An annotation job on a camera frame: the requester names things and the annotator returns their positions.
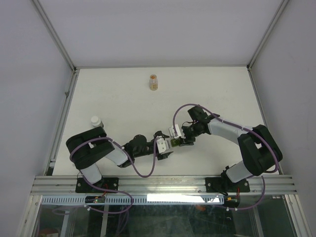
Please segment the clear bottle orange pills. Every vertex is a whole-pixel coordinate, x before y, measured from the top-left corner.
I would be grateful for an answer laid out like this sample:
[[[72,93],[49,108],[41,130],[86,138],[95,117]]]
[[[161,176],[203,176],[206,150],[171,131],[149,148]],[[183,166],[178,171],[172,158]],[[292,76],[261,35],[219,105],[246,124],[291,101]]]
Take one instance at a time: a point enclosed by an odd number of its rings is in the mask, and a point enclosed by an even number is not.
[[[158,79],[156,75],[150,75],[149,86],[152,91],[158,89]]]

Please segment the green pill box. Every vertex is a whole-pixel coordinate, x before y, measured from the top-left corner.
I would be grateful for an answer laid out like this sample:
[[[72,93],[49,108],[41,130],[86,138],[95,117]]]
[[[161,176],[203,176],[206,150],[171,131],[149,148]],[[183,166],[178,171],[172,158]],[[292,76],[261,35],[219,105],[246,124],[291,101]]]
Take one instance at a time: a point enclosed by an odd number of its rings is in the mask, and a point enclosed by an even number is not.
[[[170,140],[171,147],[179,147],[181,145],[180,139],[171,139]]]

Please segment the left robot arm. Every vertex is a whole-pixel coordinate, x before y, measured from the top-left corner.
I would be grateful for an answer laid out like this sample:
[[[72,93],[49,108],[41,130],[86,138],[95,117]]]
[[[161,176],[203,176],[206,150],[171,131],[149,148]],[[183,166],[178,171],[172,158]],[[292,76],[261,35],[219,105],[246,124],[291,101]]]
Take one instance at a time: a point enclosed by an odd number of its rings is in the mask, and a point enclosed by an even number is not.
[[[116,166],[125,168],[133,166],[136,158],[153,155],[155,164],[157,160],[166,159],[172,154],[168,138],[161,131],[156,132],[151,141],[138,134],[120,146],[107,136],[104,128],[96,127],[72,136],[66,141],[66,146],[70,161],[82,174],[86,186],[97,192],[107,186],[97,165],[99,160],[107,158]]]

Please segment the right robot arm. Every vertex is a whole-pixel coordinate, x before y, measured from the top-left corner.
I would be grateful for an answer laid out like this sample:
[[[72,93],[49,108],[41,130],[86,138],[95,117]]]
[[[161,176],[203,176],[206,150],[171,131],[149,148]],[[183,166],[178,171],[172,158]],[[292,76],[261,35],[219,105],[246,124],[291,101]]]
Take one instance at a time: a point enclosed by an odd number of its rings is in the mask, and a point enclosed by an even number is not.
[[[209,191],[228,195],[229,192],[236,192],[241,188],[248,178],[273,173],[279,169],[283,154],[266,126],[242,126],[201,105],[190,106],[188,114],[192,121],[188,126],[173,129],[181,146],[193,145],[202,134],[214,135],[238,145],[242,157],[240,162],[227,166],[220,178],[206,184]]]

